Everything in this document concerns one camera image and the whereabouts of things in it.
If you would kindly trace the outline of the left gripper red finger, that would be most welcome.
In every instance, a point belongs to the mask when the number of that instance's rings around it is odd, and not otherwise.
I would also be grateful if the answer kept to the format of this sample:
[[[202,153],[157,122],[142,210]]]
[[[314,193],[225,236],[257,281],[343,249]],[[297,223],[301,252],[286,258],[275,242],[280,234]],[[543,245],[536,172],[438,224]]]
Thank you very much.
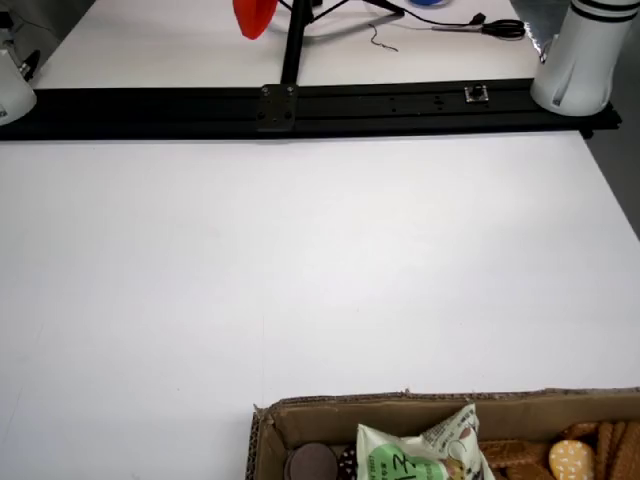
[[[257,39],[269,26],[277,0],[233,0],[233,11],[242,35]]]

